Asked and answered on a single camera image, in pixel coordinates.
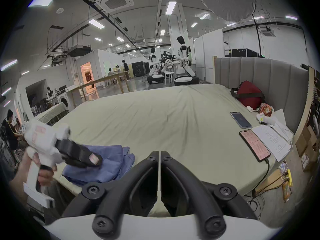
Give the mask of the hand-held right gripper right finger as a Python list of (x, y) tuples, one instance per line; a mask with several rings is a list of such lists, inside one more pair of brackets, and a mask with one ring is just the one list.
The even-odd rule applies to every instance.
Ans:
[(203, 238), (219, 238), (226, 232), (224, 215), (257, 220), (233, 185), (200, 181), (166, 151), (160, 151), (160, 178), (161, 201), (170, 216), (194, 214)]

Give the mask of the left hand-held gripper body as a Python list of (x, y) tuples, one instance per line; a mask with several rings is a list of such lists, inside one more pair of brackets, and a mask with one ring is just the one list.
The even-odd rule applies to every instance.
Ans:
[[(28, 143), (26, 152), (30, 159), (38, 154), (41, 166), (44, 170), (51, 170), (56, 164), (63, 162), (65, 155), (61, 154), (55, 146), (57, 141), (68, 139), (71, 130), (67, 124), (58, 128), (49, 126), (40, 121), (30, 121), (24, 132), (24, 139)], [(41, 167), (31, 161), (27, 175), (27, 181), (23, 184), (24, 192), (44, 208), (54, 208), (55, 200), (42, 193), (38, 181)]]

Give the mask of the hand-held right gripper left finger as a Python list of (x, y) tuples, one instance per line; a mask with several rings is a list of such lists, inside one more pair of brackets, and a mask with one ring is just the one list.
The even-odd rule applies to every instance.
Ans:
[(159, 151), (153, 151), (119, 180), (86, 184), (62, 218), (95, 214), (89, 226), (100, 238), (119, 236), (124, 214), (147, 217), (158, 199)]

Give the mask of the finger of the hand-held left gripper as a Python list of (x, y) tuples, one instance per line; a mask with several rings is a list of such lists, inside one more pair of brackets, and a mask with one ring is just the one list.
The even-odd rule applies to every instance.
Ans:
[(90, 151), (86, 146), (66, 140), (66, 158), (79, 160), (86, 163), (87, 166), (101, 166), (102, 157)]
[(81, 162), (79, 160), (75, 160), (75, 159), (64, 158), (64, 162), (67, 165), (74, 166), (74, 167), (77, 167), (77, 168), (86, 168), (87, 167), (86, 163)]

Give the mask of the person's left hand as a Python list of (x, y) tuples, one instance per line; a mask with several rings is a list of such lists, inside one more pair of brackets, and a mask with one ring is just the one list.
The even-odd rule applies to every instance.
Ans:
[[(27, 181), (31, 162), (34, 162), (38, 167), (41, 166), (38, 154), (35, 153), (33, 157), (30, 158), (27, 151), (25, 150), (17, 173), (15, 177), (9, 182), (9, 187), (12, 190), (14, 196), (24, 206), (27, 204), (28, 196), (23, 190), (23, 184)], [(56, 170), (56, 166), (53, 166), (51, 170), (40, 169), (38, 174), (38, 182), (40, 183), (40, 185), (49, 186), (53, 180), (53, 175)]]

